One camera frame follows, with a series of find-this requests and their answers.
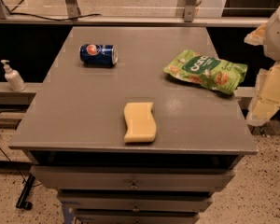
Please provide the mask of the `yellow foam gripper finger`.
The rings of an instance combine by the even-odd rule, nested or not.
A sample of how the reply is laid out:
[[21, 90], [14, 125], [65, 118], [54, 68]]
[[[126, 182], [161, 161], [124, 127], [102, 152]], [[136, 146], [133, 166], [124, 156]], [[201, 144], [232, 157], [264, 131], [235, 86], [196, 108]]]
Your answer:
[[259, 70], [246, 122], [251, 126], [262, 126], [279, 110], [280, 62], [275, 62], [269, 70]]
[[252, 46], [263, 45], [266, 27], [267, 23], [263, 23], [262, 25], [260, 25], [245, 37], [244, 42]]

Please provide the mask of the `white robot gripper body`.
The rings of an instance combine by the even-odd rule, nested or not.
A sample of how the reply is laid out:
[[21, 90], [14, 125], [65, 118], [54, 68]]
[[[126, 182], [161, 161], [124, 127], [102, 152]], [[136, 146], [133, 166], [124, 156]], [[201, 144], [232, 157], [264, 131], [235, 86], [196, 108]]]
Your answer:
[[280, 7], [267, 22], [263, 48], [267, 57], [280, 61]]

